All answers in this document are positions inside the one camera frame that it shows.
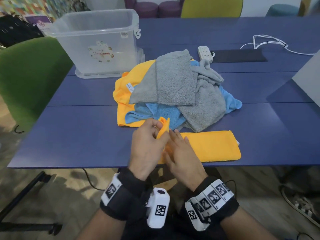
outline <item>white cable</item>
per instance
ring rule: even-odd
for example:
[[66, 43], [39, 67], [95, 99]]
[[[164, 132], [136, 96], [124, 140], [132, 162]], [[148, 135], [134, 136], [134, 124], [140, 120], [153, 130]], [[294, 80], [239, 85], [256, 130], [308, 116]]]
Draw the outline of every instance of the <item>white cable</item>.
[[[262, 43], [256, 43], [256, 37], [261, 37], [261, 38], [266, 38], [266, 39], [274, 39], [276, 41], [266, 41], [266, 42], [262, 42]], [[277, 39], [275, 37], [266, 35], [266, 34], [260, 34], [260, 35], [252, 36], [252, 43], [247, 43], [247, 44], [253, 44], [254, 50], [256, 50], [258, 47], [260, 47], [260, 46], [262, 46], [264, 44], [279, 44], [279, 45], [282, 45], [282, 47], [285, 48], [287, 51], [295, 53], [295, 54], [298, 54], [298, 55], [308, 55], [308, 56], [315, 55], [315, 54], [299, 53], [299, 52], [292, 51], [292, 50], [288, 49], [288, 44], [285, 43], [284, 41], [282, 41], [280, 39]]]

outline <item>plastic storage bin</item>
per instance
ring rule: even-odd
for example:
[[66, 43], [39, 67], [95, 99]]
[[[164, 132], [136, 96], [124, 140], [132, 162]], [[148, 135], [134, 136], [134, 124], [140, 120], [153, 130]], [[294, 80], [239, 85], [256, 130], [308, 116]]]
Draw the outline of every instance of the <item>plastic storage bin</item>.
[[81, 78], [121, 76], [143, 60], [136, 38], [139, 16], [133, 9], [74, 12], [52, 26]]

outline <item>black cable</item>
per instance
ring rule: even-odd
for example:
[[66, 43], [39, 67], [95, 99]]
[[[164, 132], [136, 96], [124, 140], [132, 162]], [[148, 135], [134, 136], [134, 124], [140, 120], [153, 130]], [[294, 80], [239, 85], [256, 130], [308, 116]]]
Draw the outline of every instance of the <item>black cable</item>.
[[21, 133], [24, 133], [24, 130], [23, 131], [20, 131], [20, 132], [17, 132], [17, 128], [19, 127], [19, 125], [17, 125], [16, 127], [14, 127], [14, 132], [17, 133], [17, 134], [21, 134]]
[[299, 237], [300, 237], [301, 235], [306, 235], [306, 236], [308, 236], [309, 238], [311, 238], [312, 240], [314, 240], [309, 234], [306, 234], [306, 233], [304, 233], [304, 232], [299, 232], [299, 234], [297, 235], [297, 239], [296, 239], [296, 240], [299, 240]]
[[233, 179], [230, 179], [230, 180], [226, 181], [225, 184], [227, 184], [230, 181], [232, 181], [234, 183], [234, 197], [235, 197], [235, 199], [237, 199], [237, 185], [236, 185], [236, 182]]
[[96, 188], [96, 187], [91, 183], [90, 178], [89, 178], [89, 174], [87, 173], [87, 171], [86, 171], [84, 168], [83, 168], [82, 170], [85, 172], [85, 175], [87, 176], [88, 182], [89, 182], [89, 184], [91, 185], [92, 188], [94, 188], [95, 190], [104, 191], [104, 189]]

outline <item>gray microfiber cloth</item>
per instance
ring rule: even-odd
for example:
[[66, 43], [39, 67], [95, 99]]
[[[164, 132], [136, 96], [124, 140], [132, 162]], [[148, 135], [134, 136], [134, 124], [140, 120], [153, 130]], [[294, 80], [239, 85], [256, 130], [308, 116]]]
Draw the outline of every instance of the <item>gray microfiber cloth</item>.
[[191, 70], [187, 49], [160, 56], [135, 87], [129, 104], [194, 105], [197, 75]]
[[210, 65], [208, 67], [208, 64], [208, 61], [202, 60], [201, 67], [198, 67], [202, 71], [198, 75], [195, 105], [178, 106], [186, 118], [184, 125], [194, 132], [201, 132], [216, 123], [226, 112], [226, 102], [218, 87], [218, 84], [223, 82], [223, 78], [211, 69]]

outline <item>white wearable device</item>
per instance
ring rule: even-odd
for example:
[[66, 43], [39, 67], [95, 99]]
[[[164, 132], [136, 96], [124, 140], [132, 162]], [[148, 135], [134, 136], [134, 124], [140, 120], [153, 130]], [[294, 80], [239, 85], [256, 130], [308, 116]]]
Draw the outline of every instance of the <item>white wearable device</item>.
[[221, 209], [233, 196], [234, 193], [220, 179], [217, 179], [196, 197], [189, 199], [185, 203], [185, 208], [194, 229], [206, 230], [210, 225], [210, 216]]
[[[105, 206], [107, 206], [112, 198], [117, 194], [118, 190], [122, 190], [120, 193], [124, 197], [126, 196], [126, 191], [122, 189], [122, 183], [118, 179], [118, 174], [114, 174], [111, 183], [108, 188], [103, 192], [101, 200]], [[121, 197], [117, 202], [112, 202], [111, 204], [121, 205]], [[170, 203], [170, 196], [167, 191], [163, 188], [154, 188], [150, 194], [148, 203], [145, 207], [148, 207], [147, 210], [147, 224], [150, 228], [162, 228], [166, 221], [166, 216], [168, 213], [168, 207]]]

